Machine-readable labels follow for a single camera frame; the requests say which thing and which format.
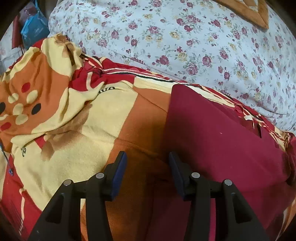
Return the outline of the dark red sweater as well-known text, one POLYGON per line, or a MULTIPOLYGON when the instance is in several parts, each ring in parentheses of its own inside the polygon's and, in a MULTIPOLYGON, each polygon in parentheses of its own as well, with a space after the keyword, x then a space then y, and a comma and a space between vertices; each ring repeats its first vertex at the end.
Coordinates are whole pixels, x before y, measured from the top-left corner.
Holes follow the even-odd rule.
POLYGON ((256 122, 256 111, 222 94, 175 85, 171 93, 139 89, 144 119, 156 117, 156 172, 147 180, 149 209, 142 217, 138 240, 182 240, 188 202, 173 188, 165 159, 174 151, 192 171, 208 180, 230 179, 257 215, 270 240, 285 235, 295 219, 295 136, 269 122, 256 122))

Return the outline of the orange red patterned blanket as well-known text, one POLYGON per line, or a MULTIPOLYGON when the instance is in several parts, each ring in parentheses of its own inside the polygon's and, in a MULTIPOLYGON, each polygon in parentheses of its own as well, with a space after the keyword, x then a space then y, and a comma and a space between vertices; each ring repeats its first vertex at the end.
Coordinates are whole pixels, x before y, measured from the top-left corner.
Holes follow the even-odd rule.
POLYGON ((65 180, 86 181, 124 151, 125 173, 106 212, 112 240, 138 240, 158 158, 156 117, 142 117, 138 90, 171 93, 175 85, 244 105, 199 84, 87 56, 61 34, 30 47, 1 75, 1 214, 10 229, 29 240, 65 180))

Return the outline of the white floral quilt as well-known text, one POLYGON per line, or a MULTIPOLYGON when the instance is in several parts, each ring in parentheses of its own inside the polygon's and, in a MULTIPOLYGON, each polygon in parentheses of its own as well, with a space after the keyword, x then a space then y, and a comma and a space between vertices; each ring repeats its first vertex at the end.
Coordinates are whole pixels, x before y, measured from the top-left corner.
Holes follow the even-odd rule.
POLYGON ((60 1, 49 30, 88 55, 216 89, 295 132, 295 37, 273 10, 262 30, 214 1, 60 1))

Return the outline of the blue plastic bag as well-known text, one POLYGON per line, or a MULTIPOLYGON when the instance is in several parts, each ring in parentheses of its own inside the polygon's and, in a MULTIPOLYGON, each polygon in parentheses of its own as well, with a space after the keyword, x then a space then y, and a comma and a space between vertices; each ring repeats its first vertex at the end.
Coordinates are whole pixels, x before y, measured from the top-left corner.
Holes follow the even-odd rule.
POLYGON ((48 28, 48 20, 40 10, 33 16, 30 16, 21 30, 23 46, 29 49, 37 41, 46 38, 50 31, 48 28))

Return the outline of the brown plush pillow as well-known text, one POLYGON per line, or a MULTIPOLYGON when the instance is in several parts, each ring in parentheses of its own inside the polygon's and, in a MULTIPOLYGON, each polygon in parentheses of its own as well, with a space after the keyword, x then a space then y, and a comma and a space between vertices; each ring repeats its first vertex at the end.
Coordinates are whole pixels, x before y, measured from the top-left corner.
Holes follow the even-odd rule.
POLYGON ((269 12, 265 0, 216 0, 216 2, 231 9, 249 22, 263 29, 269 29, 269 12))

